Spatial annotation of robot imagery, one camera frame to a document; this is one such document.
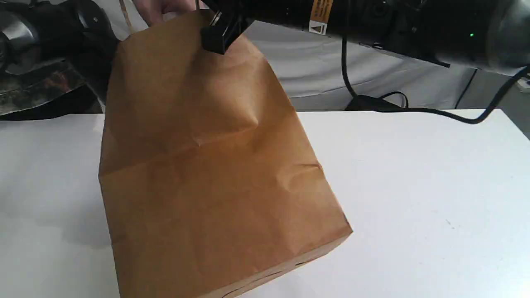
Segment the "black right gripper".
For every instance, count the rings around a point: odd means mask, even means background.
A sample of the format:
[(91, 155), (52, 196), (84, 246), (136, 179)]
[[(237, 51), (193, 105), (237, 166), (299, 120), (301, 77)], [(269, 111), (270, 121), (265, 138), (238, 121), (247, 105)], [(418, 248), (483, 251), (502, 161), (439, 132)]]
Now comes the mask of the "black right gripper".
[(206, 51), (223, 55), (231, 44), (254, 22), (246, 0), (203, 0), (213, 11), (210, 24), (201, 28), (201, 45)]

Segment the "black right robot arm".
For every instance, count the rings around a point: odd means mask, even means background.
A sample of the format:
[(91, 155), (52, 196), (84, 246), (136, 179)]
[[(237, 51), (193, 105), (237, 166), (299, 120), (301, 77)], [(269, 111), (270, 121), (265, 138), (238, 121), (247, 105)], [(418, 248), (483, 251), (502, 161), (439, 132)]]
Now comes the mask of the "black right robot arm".
[(448, 67), (514, 75), (529, 65), (528, 0), (206, 0), (205, 50), (224, 54), (255, 21)]

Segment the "person's hand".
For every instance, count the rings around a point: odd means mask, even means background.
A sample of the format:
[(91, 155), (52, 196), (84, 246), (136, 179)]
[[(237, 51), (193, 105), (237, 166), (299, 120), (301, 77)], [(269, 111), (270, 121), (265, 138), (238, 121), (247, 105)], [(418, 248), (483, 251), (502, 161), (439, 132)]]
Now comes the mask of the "person's hand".
[(163, 23), (168, 13), (182, 14), (200, 8), (197, 0), (133, 0), (132, 3), (148, 26)]

